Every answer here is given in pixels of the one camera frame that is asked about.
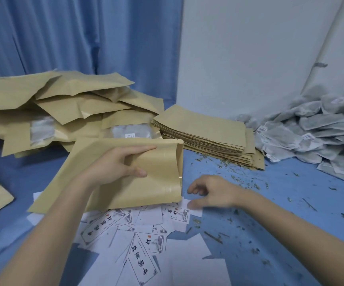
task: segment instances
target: curtain fold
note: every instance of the curtain fold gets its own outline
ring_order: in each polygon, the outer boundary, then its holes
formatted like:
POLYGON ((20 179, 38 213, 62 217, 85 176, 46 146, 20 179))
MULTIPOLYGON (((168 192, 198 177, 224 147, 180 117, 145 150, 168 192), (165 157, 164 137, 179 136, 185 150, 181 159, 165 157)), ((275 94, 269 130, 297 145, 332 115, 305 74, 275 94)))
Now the curtain fold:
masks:
POLYGON ((0 76, 119 72, 176 102, 183 0, 0 0, 0 76))

